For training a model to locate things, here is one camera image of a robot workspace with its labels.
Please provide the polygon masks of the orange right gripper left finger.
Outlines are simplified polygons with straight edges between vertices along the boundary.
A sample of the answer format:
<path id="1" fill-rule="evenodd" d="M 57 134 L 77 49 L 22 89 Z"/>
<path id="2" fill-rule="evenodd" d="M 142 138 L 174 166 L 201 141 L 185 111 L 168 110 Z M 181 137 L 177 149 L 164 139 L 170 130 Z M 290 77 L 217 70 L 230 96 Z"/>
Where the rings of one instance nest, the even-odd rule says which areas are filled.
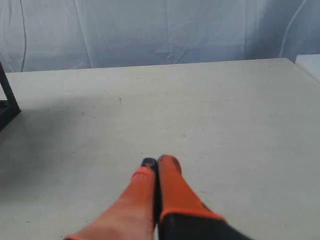
<path id="1" fill-rule="evenodd" d="M 66 240 L 153 240 L 157 161 L 143 159 L 119 198 L 96 220 Z"/>

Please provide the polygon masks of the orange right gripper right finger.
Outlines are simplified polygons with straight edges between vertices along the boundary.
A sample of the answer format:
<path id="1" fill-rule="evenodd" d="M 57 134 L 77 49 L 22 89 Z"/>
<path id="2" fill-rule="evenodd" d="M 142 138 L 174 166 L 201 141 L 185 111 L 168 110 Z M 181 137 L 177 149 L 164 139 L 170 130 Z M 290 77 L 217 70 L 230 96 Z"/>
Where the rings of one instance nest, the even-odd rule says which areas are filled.
<path id="1" fill-rule="evenodd" d="M 249 240 L 224 217 L 211 211 L 188 185 L 179 161 L 171 155 L 158 160 L 161 212 L 160 240 Z"/>

